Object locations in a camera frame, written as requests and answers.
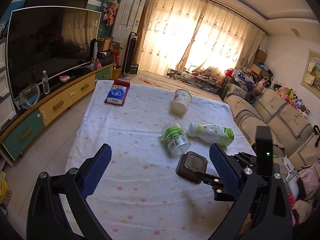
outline polka dot tablecloth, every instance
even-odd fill
[[[131,84],[124,106],[105,104],[113,81],[98,81],[71,149],[66,171],[95,155],[103,143],[112,159],[87,202],[114,240],[208,239],[232,203],[215,202],[213,190],[176,175],[180,157],[171,157],[161,130],[176,122],[187,132],[191,122],[231,128],[235,139],[228,155],[254,154],[233,122],[228,105],[193,96],[184,116],[170,112],[174,91]],[[207,173],[217,175],[209,159],[210,145],[189,137],[190,151],[208,159]],[[73,230],[79,233],[65,198]]]

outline tiled floor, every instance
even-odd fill
[[[33,187],[38,175],[64,174],[69,152],[82,117],[90,102],[92,92],[81,98],[50,123],[24,150],[24,156],[6,166],[6,180],[13,190],[8,205],[8,220],[15,230],[26,239],[27,214]]]

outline sofa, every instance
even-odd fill
[[[272,89],[264,89],[253,106],[245,100],[246,93],[227,84],[222,100],[230,106],[234,122],[248,142],[255,142],[258,125],[269,126],[275,161],[287,156],[297,170],[314,164],[320,157],[320,147],[315,147],[317,135],[308,120]]]

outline television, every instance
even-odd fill
[[[8,76],[12,96],[91,61],[90,41],[97,38],[100,12],[40,6],[14,10],[7,36]]]
[[[23,7],[34,7],[34,6],[68,6],[75,8],[85,9],[87,7],[88,0],[25,0]]]

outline green drawer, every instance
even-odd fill
[[[112,76],[112,66],[108,67],[104,70],[99,71],[96,73],[96,79],[98,80],[109,80]]]
[[[14,159],[22,153],[28,143],[44,128],[39,109],[24,119],[3,141]]]

